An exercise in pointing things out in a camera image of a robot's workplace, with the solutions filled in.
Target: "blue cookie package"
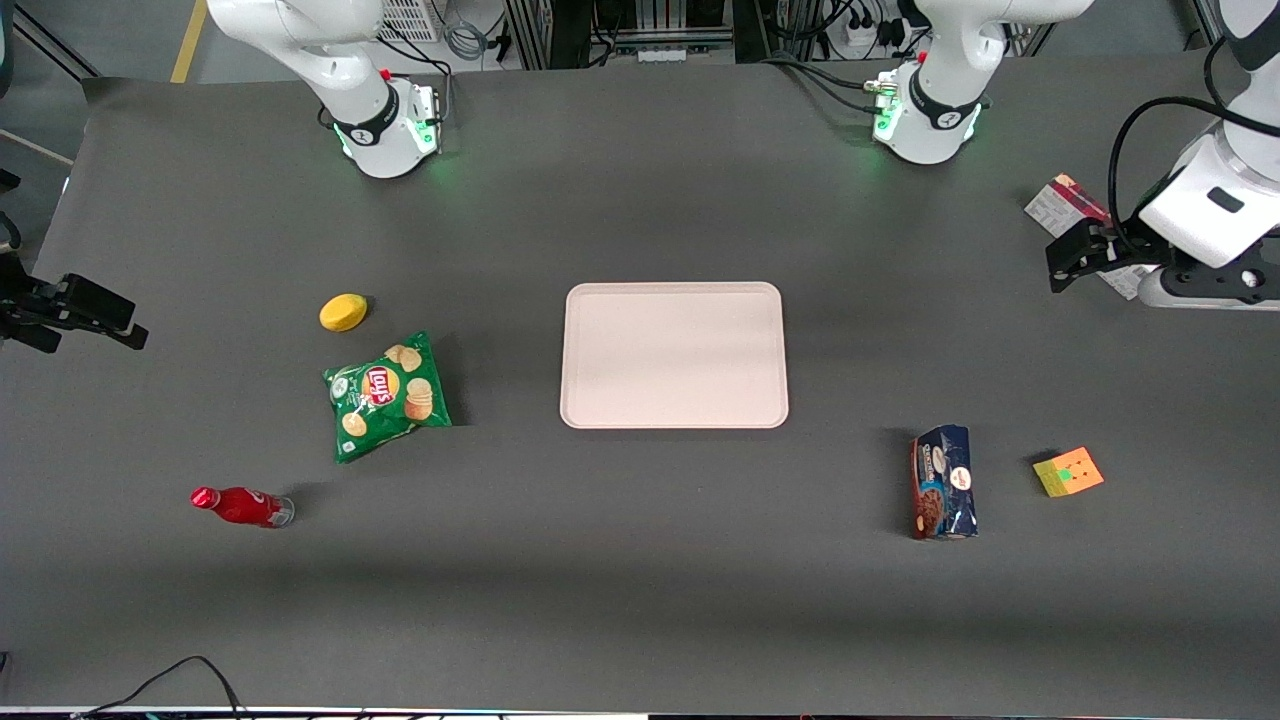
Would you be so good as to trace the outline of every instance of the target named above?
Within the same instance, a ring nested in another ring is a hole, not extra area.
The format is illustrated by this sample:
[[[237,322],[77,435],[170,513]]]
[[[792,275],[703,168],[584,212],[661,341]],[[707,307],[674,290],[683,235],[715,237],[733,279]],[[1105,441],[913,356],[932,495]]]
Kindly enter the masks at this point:
[[[942,425],[911,441],[915,538],[960,539],[978,534],[969,469],[969,428]]]

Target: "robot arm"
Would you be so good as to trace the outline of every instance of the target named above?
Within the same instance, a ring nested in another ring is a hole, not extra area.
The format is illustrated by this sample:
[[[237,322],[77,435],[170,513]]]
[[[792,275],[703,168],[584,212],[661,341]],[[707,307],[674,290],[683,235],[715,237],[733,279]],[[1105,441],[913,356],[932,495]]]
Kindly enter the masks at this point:
[[[873,88],[892,88],[887,118],[873,137],[902,159],[932,165],[951,159],[973,135],[979,99],[1005,56],[1000,23],[1066,20],[1093,0],[916,0],[933,26],[928,61],[881,73]]]
[[[1280,0],[1221,0],[1219,14],[1226,46],[1251,76],[1226,110],[1280,126]],[[1138,291],[1148,305],[1280,310],[1280,265],[1262,254],[1276,225],[1280,138],[1215,120],[1135,218],[1121,223],[1121,242],[1087,227],[1050,246],[1052,287],[1060,292],[1084,274],[1153,265],[1157,272]]]
[[[379,73],[360,45],[381,29],[381,0],[209,0],[209,14],[311,86],[365,174],[402,176],[436,150],[434,91]]]

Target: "yellow floor line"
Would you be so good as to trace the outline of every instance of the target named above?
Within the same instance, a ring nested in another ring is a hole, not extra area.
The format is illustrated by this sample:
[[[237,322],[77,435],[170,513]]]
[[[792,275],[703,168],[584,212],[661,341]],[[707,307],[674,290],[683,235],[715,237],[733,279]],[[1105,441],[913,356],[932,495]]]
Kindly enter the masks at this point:
[[[196,45],[200,44],[200,31],[205,28],[207,15],[209,5],[205,4],[205,0],[196,0],[196,5],[191,9],[191,20],[187,22],[187,33],[182,36],[182,47],[178,49],[178,60],[173,64],[169,82],[187,82],[191,61],[196,58]]]

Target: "small box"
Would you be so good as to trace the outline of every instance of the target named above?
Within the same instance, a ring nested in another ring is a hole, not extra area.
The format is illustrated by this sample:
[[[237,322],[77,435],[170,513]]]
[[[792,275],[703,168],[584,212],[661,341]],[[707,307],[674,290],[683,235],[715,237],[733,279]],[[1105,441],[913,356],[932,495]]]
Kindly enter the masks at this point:
[[[1089,451],[1076,447],[1071,452],[1059,455],[1052,460],[1032,465],[1039,475],[1041,484],[1050,497],[1075,495],[1102,483],[1102,473],[1093,464]]]
[[[1051,179],[1024,210],[1055,238],[1062,237],[1062,233],[1085,218],[1111,224],[1111,215],[1106,208],[1091,197],[1080,187],[1080,183],[1068,174],[1060,174]],[[1142,279],[1155,269],[1156,265],[1129,265],[1119,270],[1098,273],[1098,277],[1125,300],[1133,300],[1138,297],[1138,286],[1142,284]]]
[[[969,428],[942,425],[911,441],[911,480],[916,539],[960,539],[978,534]]]

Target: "lay's logo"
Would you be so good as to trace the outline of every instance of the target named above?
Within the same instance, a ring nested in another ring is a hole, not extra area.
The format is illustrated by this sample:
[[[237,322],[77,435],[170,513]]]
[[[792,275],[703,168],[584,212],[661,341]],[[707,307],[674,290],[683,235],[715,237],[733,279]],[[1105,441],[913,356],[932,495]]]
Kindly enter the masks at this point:
[[[388,405],[399,392],[399,375],[381,365],[374,365],[365,373],[360,392],[374,405]]]

